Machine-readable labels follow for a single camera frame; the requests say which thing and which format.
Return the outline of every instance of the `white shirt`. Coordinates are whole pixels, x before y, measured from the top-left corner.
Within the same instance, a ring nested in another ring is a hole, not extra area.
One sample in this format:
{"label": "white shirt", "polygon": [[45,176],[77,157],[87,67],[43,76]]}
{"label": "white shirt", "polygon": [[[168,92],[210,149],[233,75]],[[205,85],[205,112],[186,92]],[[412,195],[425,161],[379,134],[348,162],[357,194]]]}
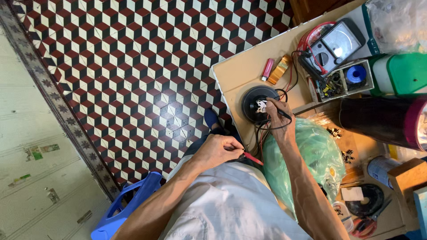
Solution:
{"label": "white shirt", "polygon": [[[191,157],[183,157],[167,180]],[[279,207],[260,170],[234,162],[195,179],[159,239],[312,238]]]}

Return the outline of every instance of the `cube pattern tile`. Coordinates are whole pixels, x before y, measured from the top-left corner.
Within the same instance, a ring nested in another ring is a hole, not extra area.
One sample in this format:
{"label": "cube pattern tile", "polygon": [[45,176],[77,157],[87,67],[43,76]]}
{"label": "cube pattern tile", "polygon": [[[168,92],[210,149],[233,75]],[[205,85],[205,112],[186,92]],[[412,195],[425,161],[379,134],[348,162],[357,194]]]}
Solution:
{"label": "cube pattern tile", "polygon": [[286,30],[288,0],[20,0],[13,10],[122,186],[232,125],[211,66]]}

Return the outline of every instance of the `pink lighter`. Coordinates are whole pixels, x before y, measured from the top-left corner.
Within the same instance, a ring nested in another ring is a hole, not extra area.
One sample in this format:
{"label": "pink lighter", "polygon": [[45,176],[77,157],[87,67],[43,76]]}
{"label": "pink lighter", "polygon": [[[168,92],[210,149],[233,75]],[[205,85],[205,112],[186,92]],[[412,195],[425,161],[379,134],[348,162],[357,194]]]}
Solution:
{"label": "pink lighter", "polygon": [[264,82],[270,76],[271,68],[273,67],[273,62],[274,62],[273,59],[267,60],[267,64],[266,64],[266,67],[264,68],[263,76],[261,77],[261,80],[263,80]]}

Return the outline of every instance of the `green plastic bag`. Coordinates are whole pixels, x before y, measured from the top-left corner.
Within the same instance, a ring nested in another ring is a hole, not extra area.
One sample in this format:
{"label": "green plastic bag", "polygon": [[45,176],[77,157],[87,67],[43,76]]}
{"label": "green plastic bag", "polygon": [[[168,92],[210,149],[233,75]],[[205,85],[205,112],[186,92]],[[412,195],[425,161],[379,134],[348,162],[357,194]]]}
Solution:
{"label": "green plastic bag", "polygon": [[[312,120],[297,118],[295,139],[302,158],[317,183],[323,186],[330,203],[335,201],[345,175],[342,154],[329,132]],[[283,155],[273,136],[263,145],[263,172],[271,190],[295,213],[291,182]]]}

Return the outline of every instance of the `person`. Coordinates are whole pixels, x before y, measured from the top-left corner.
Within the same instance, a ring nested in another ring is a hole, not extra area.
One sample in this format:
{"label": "person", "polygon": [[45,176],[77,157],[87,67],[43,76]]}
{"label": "person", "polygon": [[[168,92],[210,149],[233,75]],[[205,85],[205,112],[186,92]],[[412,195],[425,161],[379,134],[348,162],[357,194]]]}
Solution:
{"label": "person", "polygon": [[298,223],[278,205],[261,171],[240,162],[242,144],[205,111],[212,134],[194,142],[167,182],[120,226],[114,240],[349,239],[295,142],[295,116],[286,102],[267,98],[271,130],[286,162]]}

